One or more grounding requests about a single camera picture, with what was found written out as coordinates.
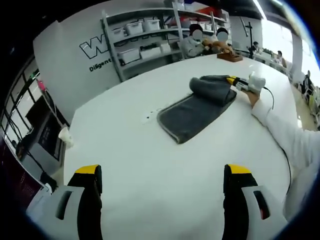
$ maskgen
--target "person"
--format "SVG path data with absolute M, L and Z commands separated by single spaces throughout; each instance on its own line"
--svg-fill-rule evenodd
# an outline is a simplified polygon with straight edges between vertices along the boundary
M 277 63 L 282 64 L 284 68 L 287 68 L 287 63 L 286 60 L 282 57 L 282 52 L 278 51 L 278 54 L 276 55 L 276 60 Z
M 250 52 L 250 58 L 252 59 L 254 54 L 260 51 L 259 43 L 257 41 L 254 41 L 253 45 L 249 47 L 248 50 Z
M 232 46 L 227 44 L 227 40 L 229 37 L 229 33 L 227 29 L 224 27 L 218 28 L 218 30 L 215 33 L 215 36 L 213 36 L 214 39 L 217 39 L 216 42 L 213 42 L 210 45 L 211 50 L 213 53 L 233 53 Z
M 186 58 L 208 54 L 214 47 L 226 53 L 233 52 L 230 46 L 225 42 L 218 41 L 216 36 L 212 36 L 211 39 L 203 38 L 203 29 L 199 24 L 191 24 L 189 30 L 190 36 L 184 38 L 181 42 L 182 52 Z
M 267 127 L 284 150 L 288 161 L 297 170 L 284 204 L 284 216 L 291 220 L 304 207 L 320 166 L 320 132 L 290 125 L 268 107 L 260 96 L 244 91 L 252 106 L 252 115 Z

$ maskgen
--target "white storage bin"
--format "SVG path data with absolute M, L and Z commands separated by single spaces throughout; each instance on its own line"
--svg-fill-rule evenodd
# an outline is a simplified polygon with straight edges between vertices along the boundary
M 164 42 L 158 42 L 157 45 L 160 47 L 161 53 L 170 53 L 171 47 L 167 41 Z
M 113 39 L 113 41 L 118 41 L 118 40 L 121 40 L 125 37 L 125 30 L 123 27 L 121 28 L 118 28 L 118 29 L 115 29 L 115 30 L 112 30 L 112 34 L 111 34 L 111 37 Z
M 199 21 L 198 24 L 202 27 L 203 30 L 206 30 L 206 23 L 203 21 Z
M 185 3 L 184 4 L 184 9 L 187 10 L 187 11 L 190 11 L 190 12 L 194 12 L 194 7 L 191 5 L 191 4 L 187 4 Z
M 142 59 L 149 59 L 153 56 L 157 56 L 161 54 L 161 49 L 160 47 L 154 47 L 152 49 L 144 50 L 140 52 L 141 58 Z
M 128 23 L 127 25 L 125 25 L 125 30 L 128 35 L 143 33 L 144 31 L 142 29 L 142 21 Z
M 145 32 L 156 31 L 160 29 L 160 20 L 159 19 L 145 20 L 142 26 Z
M 184 28 L 184 29 L 188 29 L 190 27 L 191 24 L 197 24 L 198 22 L 197 21 L 194 21 L 194 20 L 184 20 L 181 22 L 181 26 Z
M 221 18 L 223 18 L 226 22 L 230 22 L 229 13 L 223 9 L 221 9 Z
M 212 24 L 206 22 L 205 23 L 205 30 L 212 31 Z
M 175 3 L 175 5 L 176 5 L 176 8 L 178 9 L 178 10 L 185 10 L 185 3 L 183 2 L 176 2 Z
M 140 59 L 140 51 L 138 48 L 129 49 L 118 53 L 119 59 L 122 59 L 124 64 L 131 63 Z

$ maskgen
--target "shelving unit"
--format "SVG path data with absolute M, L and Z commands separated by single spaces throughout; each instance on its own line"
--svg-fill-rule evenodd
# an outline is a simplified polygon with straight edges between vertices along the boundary
M 152 34 L 162 34 L 162 33 L 174 33 L 174 32 L 178 32 L 178 28 L 168 28 L 168 29 L 160 29 L 160 30 L 156 30 L 156 31 L 148 31 L 148 32 L 141 32 L 139 34 L 135 34 L 135 35 L 128 35 L 125 36 L 122 39 L 119 39 L 117 41 L 114 41 L 114 44 L 123 42 L 123 41 L 127 41 L 130 39 L 134 39 L 134 38 L 138 38 L 138 37 L 142 37 L 142 36 L 147 36 L 147 35 L 152 35 Z
M 155 60 L 155 59 L 158 59 L 158 58 L 163 58 L 165 56 L 169 56 L 169 55 L 174 55 L 174 54 L 180 54 L 181 53 L 181 50 L 173 50 L 171 52 L 166 52 L 166 53 L 161 53 L 159 55 L 156 55 L 156 56 L 153 56 L 153 57 L 150 57 L 150 58 L 146 58 L 146 59 L 139 59 L 139 60 L 136 60 L 136 61 L 132 61 L 124 66 L 121 66 L 123 70 L 126 70 L 126 69 L 129 69 L 129 68 L 132 68 L 132 67 L 135 67 L 139 64 L 143 64 L 145 62 L 149 62 L 151 60 Z
M 174 17 L 175 18 L 175 22 L 177 25 L 177 28 L 164 28 L 164 16 L 169 16 L 169 17 Z M 220 25 L 224 25 L 224 24 L 228 24 L 227 21 L 225 21 L 222 18 L 219 17 L 215 17 L 214 14 L 211 12 L 210 15 L 204 14 L 204 13 L 200 13 L 200 12 L 194 12 L 194 11 L 188 11 L 188 10 L 181 10 L 181 9 L 177 9 L 175 3 L 172 3 L 172 8 L 169 7 L 159 7 L 159 8 L 143 8 L 143 9 L 139 9 L 139 10 L 132 10 L 132 11 L 127 11 L 127 12 L 122 12 L 116 15 L 107 15 L 104 11 L 102 12 L 102 19 L 101 19 L 101 26 L 103 29 L 103 33 L 104 33 L 104 37 L 106 40 L 106 44 L 108 46 L 108 49 L 110 50 L 110 55 L 111 55 L 111 59 L 113 61 L 115 70 L 120 78 L 120 81 L 123 82 L 126 80 L 124 71 L 131 69 L 132 67 L 136 67 L 137 65 L 155 60 L 155 59 L 159 59 L 159 58 L 163 58 L 163 57 L 167 57 L 167 56 L 172 56 L 172 55 L 181 55 L 182 60 L 184 60 L 184 56 L 181 52 L 181 50 L 177 50 L 177 49 L 172 49 L 171 52 L 167 52 L 167 53 L 162 53 L 147 59 L 139 59 L 133 62 L 130 62 L 126 65 L 121 66 L 119 58 L 118 58 L 118 53 L 116 50 L 116 46 L 115 44 L 121 43 L 121 42 L 125 42 L 125 41 L 129 41 L 131 39 L 135 39 L 135 38 L 139 38 L 139 37 L 143 37 L 143 36 L 148 36 L 148 35 L 153 35 L 153 34 L 163 34 L 163 35 L 167 35 L 167 34 L 177 34 L 179 41 L 182 41 L 184 38 L 183 32 L 188 32 L 189 29 L 188 28 L 182 28 L 181 26 L 181 22 L 180 22 L 180 17 L 184 16 L 184 17 L 189 17 L 189 18 L 198 18 L 198 19 L 203 19 L 205 21 L 211 21 L 212 24 L 212 30 L 203 30 L 203 33 L 206 35 L 213 35 L 216 33 L 216 21 L 220 24 Z M 160 19 L 160 27 L 161 29 L 156 30 L 156 31 L 149 31 L 149 32 L 141 32 L 139 34 L 135 34 L 135 35 L 128 35 L 125 36 L 122 39 L 113 41 L 112 37 L 109 37 L 112 35 L 111 29 L 110 29 L 110 25 L 114 25 L 114 24 L 118 24 L 121 22 L 125 22 L 125 21 L 129 21 L 129 20 L 137 20 L 137 19 L 141 19 L 141 18 L 147 18 L 147 17 L 157 17 L 158 19 Z

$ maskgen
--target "wooden box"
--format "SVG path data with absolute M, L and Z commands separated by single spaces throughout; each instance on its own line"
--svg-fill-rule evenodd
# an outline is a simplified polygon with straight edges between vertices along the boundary
M 217 55 L 217 58 L 218 59 L 224 59 L 224 60 L 227 60 L 229 62 L 239 62 L 239 61 L 242 61 L 244 58 L 238 54 L 233 54 L 231 55 L 230 53 L 219 53 Z

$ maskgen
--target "folded towel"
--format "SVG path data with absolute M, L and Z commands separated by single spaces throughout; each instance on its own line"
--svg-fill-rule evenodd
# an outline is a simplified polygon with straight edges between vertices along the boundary
M 237 93 L 230 89 L 226 77 L 193 77 L 189 83 L 193 94 L 159 112 L 160 126 L 178 144 L 201 132 L 234 101 Z

